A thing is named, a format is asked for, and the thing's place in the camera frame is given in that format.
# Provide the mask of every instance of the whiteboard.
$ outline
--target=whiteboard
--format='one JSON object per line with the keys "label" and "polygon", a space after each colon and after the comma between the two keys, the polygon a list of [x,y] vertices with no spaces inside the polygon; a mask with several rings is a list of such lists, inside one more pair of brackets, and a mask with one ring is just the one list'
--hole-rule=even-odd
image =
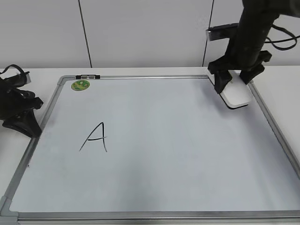
{"label": "whiteboard", "polygon": [[[67,81],[11,211],[299,210],[300,181],[259,105],[208,79]],[[99,124],[103,140],[84,141]],[[103,136],[100,126],[90,139]]]}

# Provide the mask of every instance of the black marker writing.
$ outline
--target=black marker writing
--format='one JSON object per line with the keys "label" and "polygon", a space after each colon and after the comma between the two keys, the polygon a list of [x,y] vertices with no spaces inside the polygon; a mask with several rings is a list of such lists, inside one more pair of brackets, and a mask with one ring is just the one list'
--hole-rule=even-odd
{"label": "black marker writing", "polygon": [[[89,137],[93,134],[93,132],[94,132],[95,130],[97,130],[97,128],[98,128],[99,126],[101,126],[101,125],[102,125],[102,137],[96,138],[96,139],[89,139]],[[81,151],[81,149],[83,149],[83,147],[84,147],[84,145],[86,144],[87,141],[97,141],[97,140],[101,140],[101,139],[102,139],[104,149],[105,149],[105,151],[107,152],[106,146],[105,146],[105,141],[104,141],[105,138],[106,138],[106,137],[104,136],[104,122],[101,122],[101,123],[99,123],[99,124],[95,127],[95,129],[93,129],[93,131],[90,133],[90,135],[87,137],[87,139],[85,139],[85,141],[84,141],[84,143],[82,144],[82,146],[81,146],[81,148],[79,149],[79,151]]]}

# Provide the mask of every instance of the aluminum whiteboard frame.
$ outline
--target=aluminum whiteboard frame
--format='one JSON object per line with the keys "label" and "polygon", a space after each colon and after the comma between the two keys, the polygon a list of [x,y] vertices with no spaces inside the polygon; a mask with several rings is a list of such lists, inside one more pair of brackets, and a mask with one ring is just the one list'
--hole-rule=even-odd
{"label": "aluminum whiteboard frame", "polygon": [[[95,75],[81,75],[81,79],[95,79]],[[207,75],[180,76],[101,76],[99,80],[114,79],[208,79]],[[60,78],[57,88],[41,120],[42,130],[55,107],[66,81],[76,80],[75,75]],[[298,177],[299,161],[284,138],[265,102],[251,82],[249,88],[258,102],[276,138],[289,158]],[[176,212],[11,212],[9,207],[22,176],[35,151],[39,138],[32,138],[13,178],[0,201],[0,225],[7,224],[95,224],[95,223],[215,223],[215,222],[299,222],[300,210],[286,211],[176,211]]]}

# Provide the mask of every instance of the black cable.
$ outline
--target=black cable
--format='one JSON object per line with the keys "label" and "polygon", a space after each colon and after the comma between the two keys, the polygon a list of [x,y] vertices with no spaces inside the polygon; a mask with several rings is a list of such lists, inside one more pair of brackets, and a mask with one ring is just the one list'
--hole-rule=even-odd
{"label": "black cable", "polygon": [[19,70],[20,74],[25,74],[24,70],[22,70],[22,68],[19,67],[19,66],[16,65],[16,64],[11,64],[11,65],[9,65],[9,66],[6,67],[2,72],[0,72],[0,74],[5,73],[10,67],[13,67],[13,68],[16,68],[17,70]]}
{"label": "black cable", "polygon": [[[291,36],[292,38],[289,39],[284,39],[284,40],[279,40],[279,41],[272,41],[269,37],[267,37],[267,39],[269,41],[266,41],[265,44],[272,44],[274,46],[274,48],[280,50],[280,51],[286,51],[286,50],[290,50],[292,48],[294,48],[297,45],[298,42],[298,38],[300,38],[299,36],[295,36],[293,33],[291,33],[290,31],[288,31],[287,29],[283,28],[283,27],[278,27],[276,25],[272,25],[272,28],[284,32],[285,34]],[[295,41],[295,43],[289,47],[279,47],[277,45],[275,45],[275,43],[282,43],[282,42],[287,42],[287,41]]]}

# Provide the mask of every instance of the gray corner piece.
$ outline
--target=gray corner piece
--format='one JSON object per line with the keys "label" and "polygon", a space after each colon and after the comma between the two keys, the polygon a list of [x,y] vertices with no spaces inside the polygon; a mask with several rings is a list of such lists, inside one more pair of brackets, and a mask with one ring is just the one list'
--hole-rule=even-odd
{"label": "gray corner piece", "polygon": [[17,212],[9,211],[11,200],[3,196],[0,200],[0,225],[19,225]]}
{"label": "gray corner piece", "polygon": [[58,80],[57,85],[64,85],[66,81],[72,81],[72,80],[75,80],[75,79],[76,79],[75,75],[65,75],[65,76],[62,76]]}

